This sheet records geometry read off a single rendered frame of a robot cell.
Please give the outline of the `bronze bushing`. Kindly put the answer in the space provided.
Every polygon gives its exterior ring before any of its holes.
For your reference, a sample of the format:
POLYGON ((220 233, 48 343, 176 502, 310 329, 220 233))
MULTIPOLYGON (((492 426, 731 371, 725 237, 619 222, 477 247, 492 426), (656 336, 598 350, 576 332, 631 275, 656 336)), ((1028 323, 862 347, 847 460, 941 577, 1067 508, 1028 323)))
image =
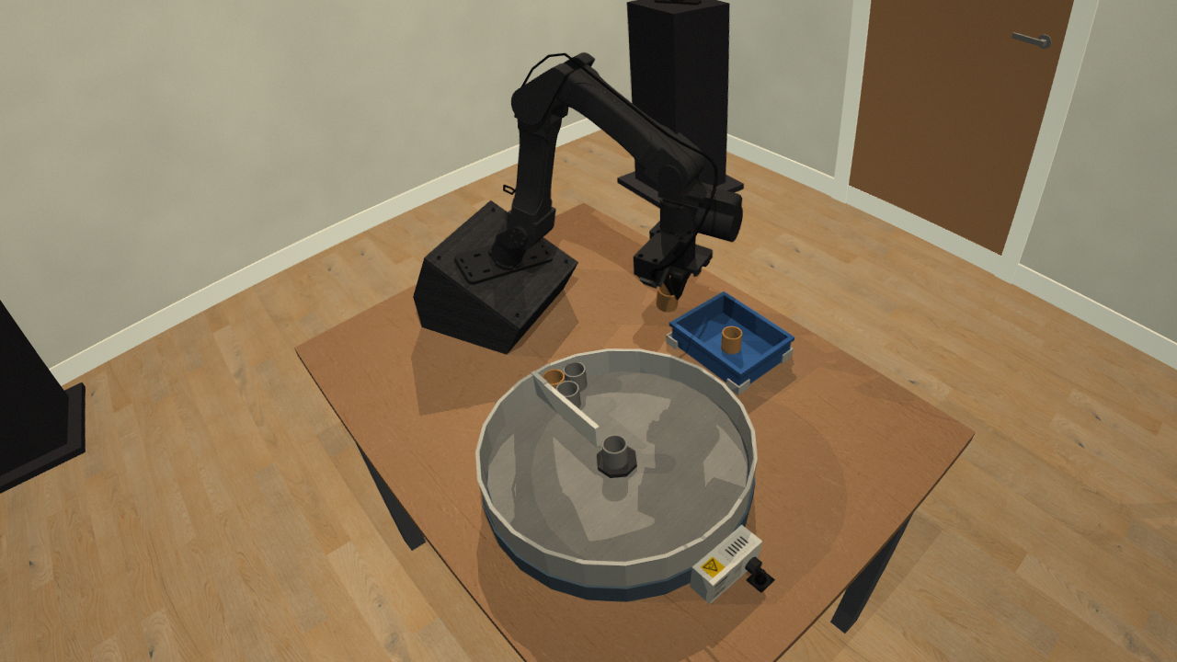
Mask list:
POLYGON ((736 355, 742 350, 740 327, 734 327, 734 326, 723 327, 722 350, 727 355, 736 355))
POLYGON ((560 382, 565 380, 565 375, 560 370, 553 369, 553 370, 546 371, 543 375, 543 379, 547 380, 548 384, 551 384, 553 388, 556 388, 556 385, 558 385, 560 382))
POLYGON ((678 307, 678 302, 680 302, 680 299, 676 299, 674 296, 669 294, 669 289, 666 289, 663 282, 663 287, 658 287, 657 307, 663 311, 663 313, 673 313, 673 311, 678 307))

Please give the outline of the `blue open-top bin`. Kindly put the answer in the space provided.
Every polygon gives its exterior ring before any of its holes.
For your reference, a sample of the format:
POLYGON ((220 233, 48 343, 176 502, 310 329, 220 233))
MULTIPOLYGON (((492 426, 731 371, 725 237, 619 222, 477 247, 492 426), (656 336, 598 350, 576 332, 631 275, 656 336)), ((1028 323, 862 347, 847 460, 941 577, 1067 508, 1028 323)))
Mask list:
POLYGON ((782 355, 794 342, 794 336, 725 291, 669 322, 669 326, 681 351, 720 380, 732 380, 738 386, 742 382, 759 380, 782 363, 782 355), (729 326, 742 327, 742 350, 736 355, 722 350, 722 331, 729 326))

